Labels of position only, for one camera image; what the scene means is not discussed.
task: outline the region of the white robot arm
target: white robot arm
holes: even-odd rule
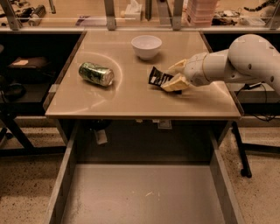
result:
[[[212,81],[266,82],[280,95],[280,54],[265,38],[246,34],[224,51],[193,55],[182,71],[194,86]]]

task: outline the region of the floor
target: floor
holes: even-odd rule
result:
[[[244,142],[280,145],[279,121],[273,127],[240,127]],[[53,127],[26,127],[24,132],[36,145],[59,145]],[[16,139],[3,147],[19,146]],[[252,178],[240,175],[242,168],[235,138],[229,131],[220,147],[236,198],[247,224],[274,224],[280,220],[280,157],[248,155]],[[0,158],[0,224],[42,223],[62,156]]]

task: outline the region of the metal bracket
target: metal bracket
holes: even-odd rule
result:
[[[151,20],[152,0],[145,0],[145,18]]]
[[[157,0],[157,11],[159,15],[159,22],[161,25],[171,25],[172,13],[170,11],[167,0]]]
[[[8,24],[10,28],[13,31],[18,31],[22,27],[22,24],[19,21],[19,19],[17,19],[16,13],[11,6],[10,0],[1,0],[0,4],[8,19]]]
[[[107,18],[107,28],[110,31],[114,31],[116,29],[114,0],[104,0],[104,3],[105,3],[106,18]]]
[[[276,30],[279,28],[279,26],[280,26],[280,2],[278,1],[273,16],[266,24],[266,27],[270,28],[271,30]]]
[[[183,3],[184,0],[174,0],[174,10],[172,19],[172,28],[174,31],[179,31],[181,29]]]

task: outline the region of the tabletop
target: tabletop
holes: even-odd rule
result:
[[[143,61],[134,54],[130,41],[140,34],[162,39],[154,59]],[[241,114],[224,82],[190,86],[182,94],[167,93],[148,83],[153,67],[164,71],[206,51],[198,32],[87,30],[45,115],[73,119],[239,119]],[[78,70],[87,61],[111,68],[113,85],[101,87],[83,80]]]

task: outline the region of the green can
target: green can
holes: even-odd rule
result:
[[[79,75],[86,81],[104,87],[110,86],[114,79],[113,70],[91,62],[84,62],[80,65]]]

